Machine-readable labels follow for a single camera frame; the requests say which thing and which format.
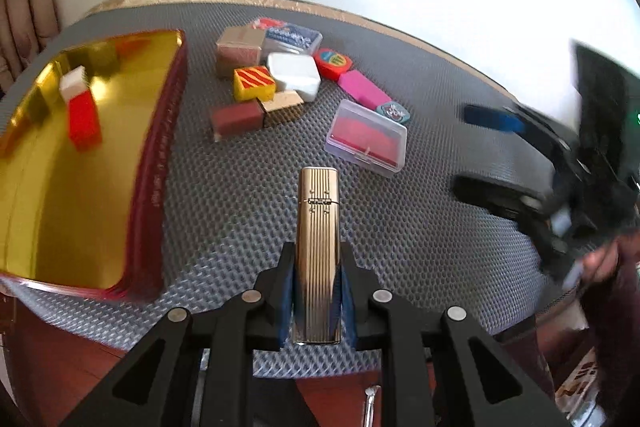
white eraser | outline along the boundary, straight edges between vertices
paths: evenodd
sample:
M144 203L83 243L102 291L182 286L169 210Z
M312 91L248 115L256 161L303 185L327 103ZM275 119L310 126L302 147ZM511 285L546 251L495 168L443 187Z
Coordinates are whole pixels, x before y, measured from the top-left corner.
M313 57L271 53L267 67L279 91L295 90L305 102L313 102L320 86L320 73Z
M89 89L86 78L86 70L84 66L78 66L75 70L69 71L60 78L59 83L60 95L66 103L84 93Z

cardboard box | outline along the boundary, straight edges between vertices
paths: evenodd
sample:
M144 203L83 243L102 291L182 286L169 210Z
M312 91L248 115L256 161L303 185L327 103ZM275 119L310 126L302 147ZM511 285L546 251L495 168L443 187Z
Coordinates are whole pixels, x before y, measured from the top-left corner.
M232 79L236 68L257 66L265 30L250 26L229 26L216 42L216 73Z

beige eraser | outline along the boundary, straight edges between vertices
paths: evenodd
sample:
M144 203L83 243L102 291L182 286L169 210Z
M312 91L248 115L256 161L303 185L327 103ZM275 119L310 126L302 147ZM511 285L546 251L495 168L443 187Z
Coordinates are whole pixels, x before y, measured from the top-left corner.
M292 105L299 105L301 103L305 102L297 91L279 91L273 95L273 100L270 100L269 102L262 102L262 107L266 112L271 112L284 109L285 107L291 107Z
M78 66L75 70L64 74L62 78L60 78L58 87L60 89L60 95L66 103L69 103L69 100L88 90L89 85L87 83L84 66Z

pink eraser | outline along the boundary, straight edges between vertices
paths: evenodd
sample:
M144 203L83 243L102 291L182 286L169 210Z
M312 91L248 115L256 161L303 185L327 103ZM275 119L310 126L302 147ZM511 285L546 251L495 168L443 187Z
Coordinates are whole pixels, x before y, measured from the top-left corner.
M338 86L349 93L360 105L375 111L379 105L391 102L389 95L358 70L340 75Z

red and white eraser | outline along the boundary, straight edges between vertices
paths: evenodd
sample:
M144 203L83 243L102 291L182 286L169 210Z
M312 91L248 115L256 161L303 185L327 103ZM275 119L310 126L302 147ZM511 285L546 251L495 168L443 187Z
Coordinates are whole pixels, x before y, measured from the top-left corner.
M58 83L58 89L60 90L60 96L67 104L73 97L88 91L89 85L84 66L78 66L75 70L62 75Z
M102 142L98 108L90 90L69 100L68 124L69 138L79 151Z
M356 102L375 111L379 105L391 102L391 97L358 70L340 75L338 86L350 94Z

